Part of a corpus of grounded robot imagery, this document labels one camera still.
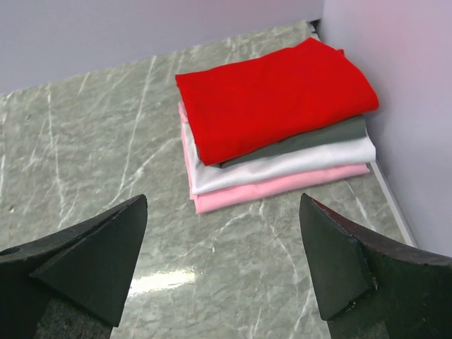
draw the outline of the black plastic part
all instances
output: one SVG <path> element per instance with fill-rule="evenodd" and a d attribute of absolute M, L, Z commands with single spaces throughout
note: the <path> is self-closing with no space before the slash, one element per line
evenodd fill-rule
<path fill-rule="evenodd" d="M 452 338 L 452 258 L 393 241 L 306 194 L 299 217 L 332 339 Z"/>
<path fill-rule="evenodd" d="M 117 326 L 147 216 L 146 197 L 136 196 L 85 222 L 0 252 L 0 338 L 33 338 L 58 299 L 110 328 Z"/>

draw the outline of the white wall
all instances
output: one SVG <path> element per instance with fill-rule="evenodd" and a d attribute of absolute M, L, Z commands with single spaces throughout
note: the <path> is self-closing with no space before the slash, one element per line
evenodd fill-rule
<path fill-rule="evenodd" d="M 0 93 L 301 19 L 323 0 L 5 0 Z"/>
<path fill-rule="evenodd" d="M 452 256 L 452 1 L 326 0 L 320 34 L 381 99 L 377 159 L 423 249 Z"/>

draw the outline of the marble table surface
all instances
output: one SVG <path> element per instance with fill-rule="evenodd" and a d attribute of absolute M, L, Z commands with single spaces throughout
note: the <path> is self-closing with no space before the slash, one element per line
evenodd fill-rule
<path fill-rule="evenodd" d="M 148 228 L 113 338 L 329 338 L 299 198 L 402 241 L 376 177 L 196 215 L 174 83 L 311 34 L 301 22 L 0 95 L 0 250 L 145 194 Z"/>

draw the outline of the dark gray cloth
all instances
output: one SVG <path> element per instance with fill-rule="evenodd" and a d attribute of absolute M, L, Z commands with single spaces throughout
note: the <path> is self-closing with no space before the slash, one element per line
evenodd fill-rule
<path fill-rule="evenodd" d="M 290 138 L 272 143 L 254 152 L 221 162 L 216 167 L 226 168 L 241 164 L 246 161 L 256 160 L 263 157 L 273 157 L 296 150 L 304 150 L 310 147 L 325 145 L 328 143 L 339 143 L 366 137 L 366 121 L 362 115 L 353 117 L 337 124 L 333 124 L 315 131 L 300 133 Z"/>

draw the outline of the white cloth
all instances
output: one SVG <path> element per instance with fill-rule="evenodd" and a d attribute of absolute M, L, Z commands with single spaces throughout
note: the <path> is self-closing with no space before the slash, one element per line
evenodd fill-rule
<path fill-rule="evenodd" d="M 226 187 L 250 184 L 283 175 L 322 170 L 341 165 L 375 161 L 376 151 L 369 137 L 307 148 L 257 159 L 227 168 L 205 166 L 198 157 L 190 125 L 182 122 L 192 175 L 192 194 L 204 194 Z"/>

